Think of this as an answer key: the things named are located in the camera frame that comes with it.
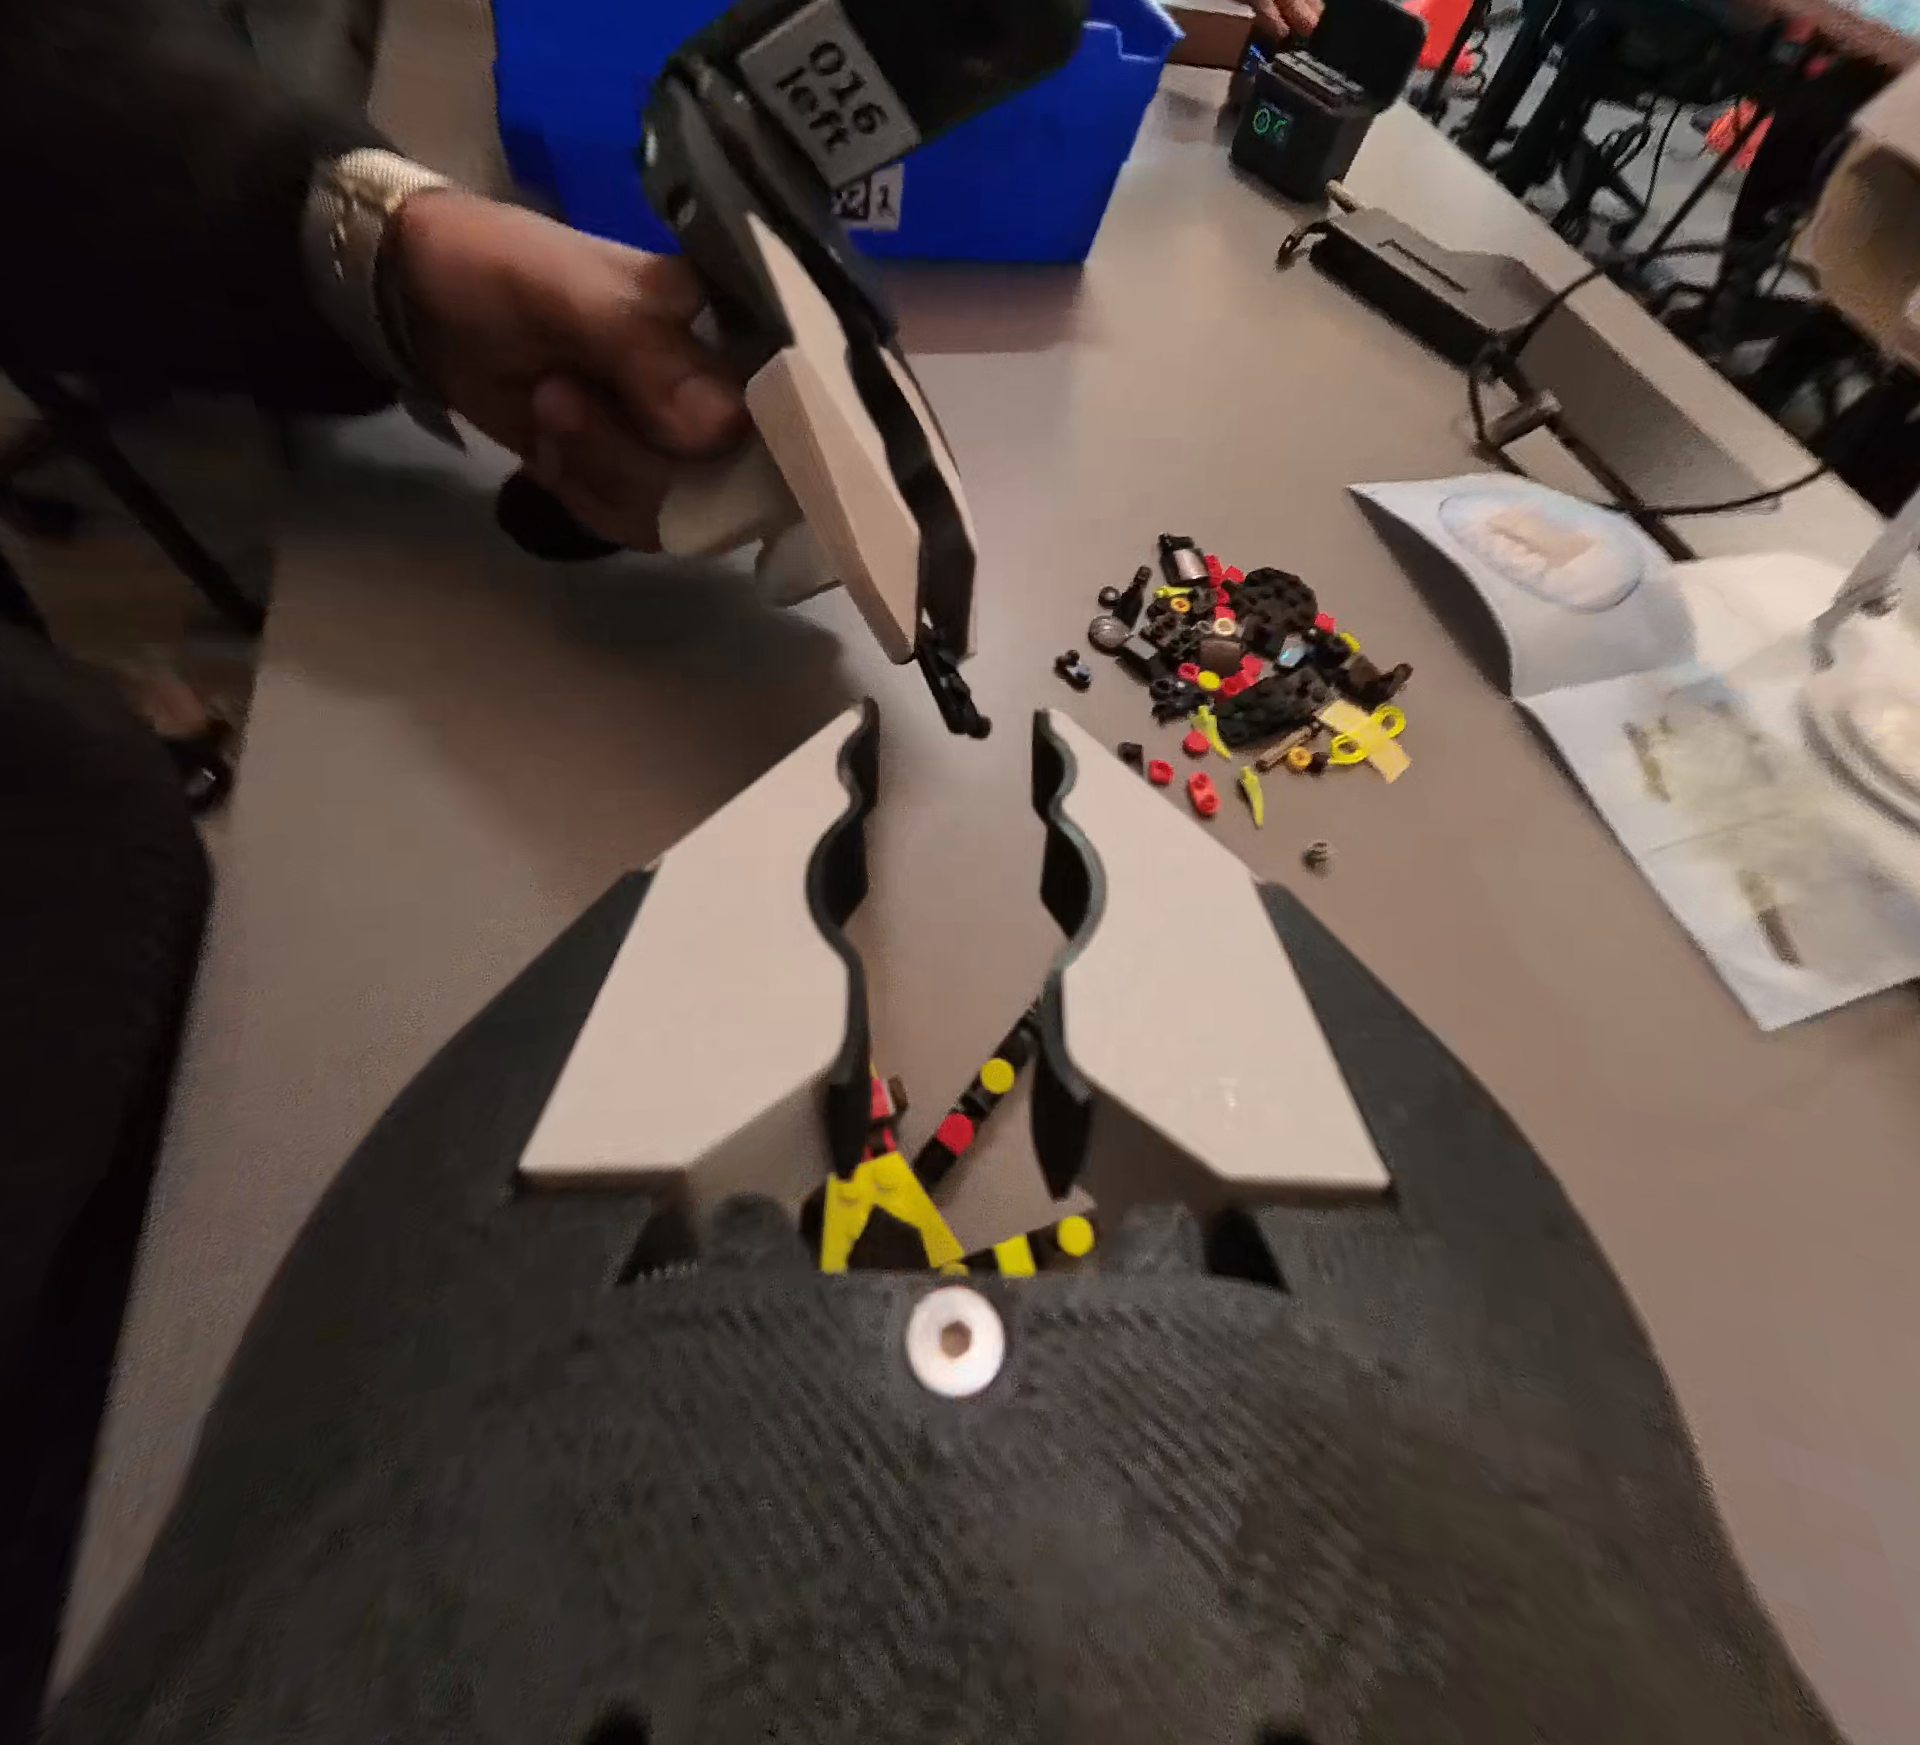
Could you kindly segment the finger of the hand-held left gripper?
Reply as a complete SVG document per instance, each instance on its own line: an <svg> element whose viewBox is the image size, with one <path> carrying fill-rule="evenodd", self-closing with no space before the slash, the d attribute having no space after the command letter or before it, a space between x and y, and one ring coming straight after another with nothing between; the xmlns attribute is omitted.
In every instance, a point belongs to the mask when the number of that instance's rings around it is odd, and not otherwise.
<svg viewBox="0 0 1920 1745"><path fill-rule="evenodd" d="M917 532L919 639L956 664L975 650L977 538L948 436L900 345L875 350L875 422Z"/></svg>
<svg viewBox="0 0 1920 1745"><path fill-rule="evenodd" d="M885 661L907 664L921 628L921 524L883 430L883 413L907 404L893 318L854 267L808 263L765 217L746 227L784 325L746 406L798 510L759 547L758 593L792 609L840 589Z"/></svg>

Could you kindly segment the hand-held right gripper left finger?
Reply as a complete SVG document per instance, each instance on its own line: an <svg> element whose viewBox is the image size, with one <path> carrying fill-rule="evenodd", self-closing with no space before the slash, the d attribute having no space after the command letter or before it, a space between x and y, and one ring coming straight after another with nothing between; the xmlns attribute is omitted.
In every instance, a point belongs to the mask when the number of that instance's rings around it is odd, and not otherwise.
<svg viewBox="0 0 1920 1745"><path fill-rule="evenodd" d="M639 872L628 923L518 1157L541 1192L704 1216L799 1212L869 1124L866 972L880 710L837 713Z"/></svg>

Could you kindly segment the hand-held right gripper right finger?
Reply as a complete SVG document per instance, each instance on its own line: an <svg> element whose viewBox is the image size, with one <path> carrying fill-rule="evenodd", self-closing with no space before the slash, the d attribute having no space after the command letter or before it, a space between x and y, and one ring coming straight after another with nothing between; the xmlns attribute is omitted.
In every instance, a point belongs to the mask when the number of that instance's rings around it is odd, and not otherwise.
<svg viewBox="0 0 1920 1745"><path fill-rule="evenodd" d="M1103 1212L1380 1203L1390 1172L1268 889L1068 715L1029 728L1040 898L1033 1160Z"/></svg>

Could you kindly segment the black lego clip plate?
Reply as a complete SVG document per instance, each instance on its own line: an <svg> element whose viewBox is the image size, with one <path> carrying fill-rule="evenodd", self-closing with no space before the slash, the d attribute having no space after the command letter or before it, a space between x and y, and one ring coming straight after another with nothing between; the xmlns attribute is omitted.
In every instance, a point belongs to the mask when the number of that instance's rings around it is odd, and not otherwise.
<svg viewBox="0 0 1920 1745"><path fill-rule="evenodd" d="M977 706L963 662L954 652L936 626L921 624L913 642L913 662L924 677L944 727L952 735L971 740L992 737L993 722Z"/></svg>

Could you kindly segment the black yellow lego spider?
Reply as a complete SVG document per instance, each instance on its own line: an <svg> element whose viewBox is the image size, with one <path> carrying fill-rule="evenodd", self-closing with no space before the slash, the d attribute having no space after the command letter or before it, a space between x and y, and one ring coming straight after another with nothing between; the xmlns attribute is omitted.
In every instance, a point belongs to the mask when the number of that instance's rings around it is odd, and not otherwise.
<svg viewBox="0 0 1920 1745"><path fill-rule="evenodd" d="M963 1253L941 1192L981 1149L996 1110L1037 1073L1040 1011L1025 1008L913 1153L900 1131L900 1083L872 1076L868 1136L850 1174L828 1174L799 1212L799 1232L825 1275L929 1270L948 1278L1032 1278L1092 1266L1102 1226L1074 1211Z"/></svg>

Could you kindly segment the person's left forearm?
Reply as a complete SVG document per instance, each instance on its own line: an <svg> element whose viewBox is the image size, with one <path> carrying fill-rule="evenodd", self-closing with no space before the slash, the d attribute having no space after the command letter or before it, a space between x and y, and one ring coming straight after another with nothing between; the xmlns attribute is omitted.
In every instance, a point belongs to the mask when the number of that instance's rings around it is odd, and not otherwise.
<svg viewBox="0 0 1920 1745"><path fill-rule="evenodd" d="M3 375L392 404L378 308L310 257L315 176L383 146L196 0L1 0Z"/></svg>

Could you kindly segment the pile of loose lego pieces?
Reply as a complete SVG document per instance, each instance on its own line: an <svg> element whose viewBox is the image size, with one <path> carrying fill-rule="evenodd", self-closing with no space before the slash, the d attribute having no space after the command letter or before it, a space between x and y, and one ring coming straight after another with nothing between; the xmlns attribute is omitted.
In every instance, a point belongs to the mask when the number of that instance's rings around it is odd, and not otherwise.
<svg viewBox="0 0 1920 1745"><path fill-rule="evenodd" d="M1261 779L1403 771L1413 664L1372 654L1299 575L1160 532L1092 604L1076 650L1093 679L1116 673L1189 761Z"/></svg>

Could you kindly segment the lego instruction booklet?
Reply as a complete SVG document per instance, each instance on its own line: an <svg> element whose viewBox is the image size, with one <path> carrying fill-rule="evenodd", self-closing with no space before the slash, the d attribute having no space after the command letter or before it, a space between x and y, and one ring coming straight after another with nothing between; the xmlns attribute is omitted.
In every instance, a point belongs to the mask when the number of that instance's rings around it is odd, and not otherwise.
<svg viewBox="0 0 1920 1745"><path fill-rule="evenodd" d="M1916 831L1835 776L1802 716L1839 569L1676 560L1618 510L1496 472L1350 495L1477 604L1506 695L1754 1025L1916 984Z"/></svg>

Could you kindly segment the person's left hand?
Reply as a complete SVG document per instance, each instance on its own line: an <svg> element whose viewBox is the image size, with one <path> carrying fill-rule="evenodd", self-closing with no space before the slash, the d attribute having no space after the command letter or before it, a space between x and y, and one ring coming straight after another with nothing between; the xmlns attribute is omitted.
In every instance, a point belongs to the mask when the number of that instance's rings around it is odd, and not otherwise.
<svg viewBox="0 0 1920 1745"><path fill-rule="evenodd" d="M449 187L397 210L389 252L420 377L600 540L655 553L670 488L747 440L679 257Z"/></svg>

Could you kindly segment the blue plastic bin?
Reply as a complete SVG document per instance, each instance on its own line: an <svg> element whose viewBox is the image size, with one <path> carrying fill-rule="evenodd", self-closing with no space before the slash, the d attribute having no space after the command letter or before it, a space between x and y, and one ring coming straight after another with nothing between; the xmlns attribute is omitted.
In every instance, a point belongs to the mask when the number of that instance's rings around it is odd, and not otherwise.
<svg viewBox="0 0 1920 1745"><path fill-rule="evenodd" d="M678 41L736 0L491 0L493 107L516 183L588 234L674 239L638 171L643 94ZM1081 263L1177 23L1088 0L1055 74L877 171L840 201L875 260Z"/></svg>

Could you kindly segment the black charging case green display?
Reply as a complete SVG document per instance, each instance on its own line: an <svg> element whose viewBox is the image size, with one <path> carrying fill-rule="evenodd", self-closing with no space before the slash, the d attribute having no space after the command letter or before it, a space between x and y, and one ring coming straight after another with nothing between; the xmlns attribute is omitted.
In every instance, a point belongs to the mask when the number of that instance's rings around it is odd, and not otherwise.
<svg viewBox="0 0 1920 1745"><path fill-rule="evenodd" d="M1428 39L1401 0L1323 0L1306 39L1256 23L1235 59L1228 158L1271 191L1319 199L1403 95Z"/></svg>

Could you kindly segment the black power adapter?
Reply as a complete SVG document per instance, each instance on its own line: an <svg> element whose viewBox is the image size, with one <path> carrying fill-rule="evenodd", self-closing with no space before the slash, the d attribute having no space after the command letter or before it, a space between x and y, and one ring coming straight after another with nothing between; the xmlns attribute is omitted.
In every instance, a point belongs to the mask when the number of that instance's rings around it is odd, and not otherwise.
<svg viewBox="0 0 1920 1745"><path fill-rule="evenodd" d="M1521 332L1551 296L1519 257L1440 243L1372 204L1322 220L1308 263L1458 368Z"/></svg>

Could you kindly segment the gold wrist watch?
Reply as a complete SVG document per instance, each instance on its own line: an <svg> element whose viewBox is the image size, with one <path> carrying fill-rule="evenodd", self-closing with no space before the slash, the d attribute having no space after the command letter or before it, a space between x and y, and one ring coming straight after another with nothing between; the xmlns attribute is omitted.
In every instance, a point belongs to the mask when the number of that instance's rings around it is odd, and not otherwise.
<svg viewBox="0 0 1920 1745"><path fill-rule="evenodd" d="M351 147L325 158L305 183L299 256L318 313L427 436L463 450L443 394L420 369L404 282L397 224L409 201L456 183L392 147Z"/></svg>

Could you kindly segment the black table leg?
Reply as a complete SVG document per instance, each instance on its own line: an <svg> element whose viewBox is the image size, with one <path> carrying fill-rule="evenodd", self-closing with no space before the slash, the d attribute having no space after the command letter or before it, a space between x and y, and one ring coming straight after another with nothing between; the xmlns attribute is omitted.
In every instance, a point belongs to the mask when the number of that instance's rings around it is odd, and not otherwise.
<svg viewBox="0 0 1920 1745"><path fill-rule="evenodd" d="M57 380L22 386L55 450L84 462L203 604L246 639L259 639L267 613L189 531L180 513L121 453L111 418L92 396Z"/></svg>

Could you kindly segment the clear plastic container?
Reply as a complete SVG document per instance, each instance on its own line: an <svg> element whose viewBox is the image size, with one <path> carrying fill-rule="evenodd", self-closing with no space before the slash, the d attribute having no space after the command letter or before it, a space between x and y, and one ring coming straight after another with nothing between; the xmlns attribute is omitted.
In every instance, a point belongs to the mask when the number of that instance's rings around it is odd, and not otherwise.
<svg viewBox="0 0 1920 1745"><path fill-rule="evenodd" d="M1918 831L1918 628L1908 613L1916 547L1918 498L1910 498L1810 622L1800 699L1812 749L1908 831Z"/></svg>

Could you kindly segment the beige plastic object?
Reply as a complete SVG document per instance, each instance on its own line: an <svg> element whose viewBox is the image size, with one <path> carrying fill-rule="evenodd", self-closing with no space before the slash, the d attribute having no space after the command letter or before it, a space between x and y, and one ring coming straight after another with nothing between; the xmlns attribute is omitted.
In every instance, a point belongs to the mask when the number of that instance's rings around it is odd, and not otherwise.
<svg viewBox="0 0 1920 1745"><path fill-rule="evenodd" d="M1798 243L1826 306L1884 355L1916 372L1916 63L1850 120Z"/></svg>

